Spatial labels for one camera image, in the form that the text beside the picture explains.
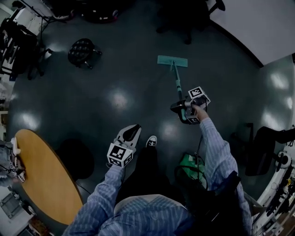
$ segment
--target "white sneaker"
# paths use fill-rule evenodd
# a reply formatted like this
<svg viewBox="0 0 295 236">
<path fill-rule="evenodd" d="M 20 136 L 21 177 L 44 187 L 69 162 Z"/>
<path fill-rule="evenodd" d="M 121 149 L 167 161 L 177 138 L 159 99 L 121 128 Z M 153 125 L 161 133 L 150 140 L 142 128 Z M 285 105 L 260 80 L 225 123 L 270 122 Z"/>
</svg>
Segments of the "white sneaker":
<svg viewBox="0 0 295 236">
<path fill-rule="evenodd" d="M 147 140 L 147 144 L 146 147 L 156 147 L 157 145 L 157 136 L 152 135 L 149 137 L 149 139 Z"/>
</svg>

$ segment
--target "gray floor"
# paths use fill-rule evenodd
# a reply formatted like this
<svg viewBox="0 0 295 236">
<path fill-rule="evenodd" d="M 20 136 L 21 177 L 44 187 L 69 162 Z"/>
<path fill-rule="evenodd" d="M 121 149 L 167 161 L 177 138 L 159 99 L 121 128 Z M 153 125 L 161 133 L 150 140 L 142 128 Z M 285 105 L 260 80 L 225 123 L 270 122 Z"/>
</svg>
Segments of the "gray floor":
<svg viewBox="0 0 295 236">
<path fill-rule="evenodd" d="M 174 76 L 169 66 L 157 65 L 158 55 L 188 58 L 188 68 L 179 69 L 183 90 L 202 86 L 212 101 L 209 116 L 224 139 L 229 140 L 244 122 L 254 122 L 256 129 L 263 125 L 289 127 L 289 100 L 294 96 L 291 57 L 259 69 L 212 27 L 194 31 L 193 43 L 187 46 L 181 32 L 155 32 L 160 24 L 157 10 L 154 2 L 138 0 L 112 24 L 91 24 L 76 17 L 67 24 L 49 25 L 43 37 L 54 53 L 43 65 L 43 77 L 17 79 L 8 137 L 19 129 L 31 129 L 54 149 L 67 138 L 80 139 L 94 156 L 95 170 L 90 178 L 78 182 L 93 191 L 107 171 L 106 153 L 118 131 L 140 124 L 138 149 L 150 135 L 157 135 L 159 165 L 173 182 L 182 153 L 196 151 L 201 132 L 198 125 L 184 125 L 170 111 L 178 99 Z M 91 39 L 103 52 L 93 70 L 76 68 L 67 60 L 70 46 L 80 38 Z M 265 176 L 246 177 L 242 161 L 237 159 L 244 190 L 257 199 L 274 170 Z M 127 175 L 134 164 L 127 167 Z M 88 194 L 80 190 L 86 200 Z M 63 232 L 64 225 L 38 212 L 54 233 Z"/>
</svg>

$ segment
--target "blue striped sleeve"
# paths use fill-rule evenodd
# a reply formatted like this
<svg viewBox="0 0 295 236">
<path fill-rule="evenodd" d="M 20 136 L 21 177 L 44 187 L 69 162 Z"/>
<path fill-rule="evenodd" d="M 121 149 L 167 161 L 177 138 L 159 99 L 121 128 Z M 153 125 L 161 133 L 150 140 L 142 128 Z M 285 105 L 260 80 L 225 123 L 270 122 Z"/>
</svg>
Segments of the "blue striped sleeve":
<svg viewBox="0 0 295 236">
<path fill-rule="evenodd" d="M 206 118 L 200 124 L 206 146 L 205 176 L 209 190 L 215 190 L 233 171 L 238 173 L 236 160 L 230 153 L 230 145 L 216 130 L 212 120 Z M 243 225 L 251 235 L 252 218 L 249 204 L 245 200 L 241 183 L 237 186 L 239 206 L 242 211 Z"/>
<path fill-rule="evenodd" d="M 113 165 L 80 209 L 64 236 L 93 236 L 99 227 L 114 215 L 114 207 L 124 176 L 124 168 Z"/>
</svg>

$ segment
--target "chair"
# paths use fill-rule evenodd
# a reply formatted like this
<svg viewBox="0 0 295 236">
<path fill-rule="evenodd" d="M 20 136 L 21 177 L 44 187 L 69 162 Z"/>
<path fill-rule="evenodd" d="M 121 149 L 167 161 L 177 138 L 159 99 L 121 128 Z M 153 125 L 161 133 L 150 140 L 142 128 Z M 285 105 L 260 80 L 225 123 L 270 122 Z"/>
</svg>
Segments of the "chair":
<svg viewBox="0 0 295 236">
<path fill-rule="evenodd" d="M 215 5 L 208 10 L 205 0 L 190 1 L 167 1 L 159 10 L 158 16 L 168 20 L 163 26 L 157 28 L 157 33 L 161 34 L 169 30 L 173 25 L 180 25 L 186 32 L 187 39 L 185 44 L 191 44 L 191 30 L 196 27 L 203 31 L 210 22 L 210 14 L 216 9 L 225 11 L 225 5 L 222 0 L 216 0 Z"/>
<path fill-rule="evenodd" d="M 12 69 L 2 67 L 6 70 L 10 70 L 10 75 L 16 77 L 18 74 L 23 74 L 29 67 L 28 79 L 32 79 L 31 73 L 35 67 L 40 76 L 44 75 L 44 72 L 39 67 L 39 58 L 44 56 L 46 52 L 52 53 L 51 49 L 45 49 L 42 42 L 38 42 L 37 36 L 34 35 L 23 25 L 18 25 L 10 19 L 5 19 L 1 25 L 1 31 L 6 31 L 10 38 L 10 43 L 7 45 L 7 53 L 3 54 L 2 63 L 6 59 L 9 64 L 13 63 Z"/>
<path fill-rule="evenodd" d="M 273 158 L 278 162 L 276 171 L 279 171 L 281 166 L 288 162 L 288 157 L 285 155 L 278 157 L 273 153 L 276 142 L 287 143 L 295 140 L 295 129 L 276 131 L 263 126 L 257 131 L 254 139 L 253 123 L 247 123 L 246 126 L 250 128 L 248 142 L 241 140 L 236 133 L 231 134 L 232 138 L 245 147 L 248 156 L 245 174 L 247 176 L 266 174 Z"/>
</svg>

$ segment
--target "round wooden table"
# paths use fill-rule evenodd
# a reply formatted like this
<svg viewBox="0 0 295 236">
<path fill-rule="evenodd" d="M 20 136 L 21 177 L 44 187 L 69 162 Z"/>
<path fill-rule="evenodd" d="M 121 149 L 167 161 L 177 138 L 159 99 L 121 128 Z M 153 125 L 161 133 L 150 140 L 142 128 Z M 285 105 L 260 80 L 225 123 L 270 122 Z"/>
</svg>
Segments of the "round wooden table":
<svg viewBox="0 0 295 236">
<path fill-rule="evenodd" d="M 82 207 L 80 193 L 63 163 L 36 133 L 16 133 L 20 158 L 26 168 L 22 184 L 30 199 L 52 219 L 70 224 Z"/>
</svg>

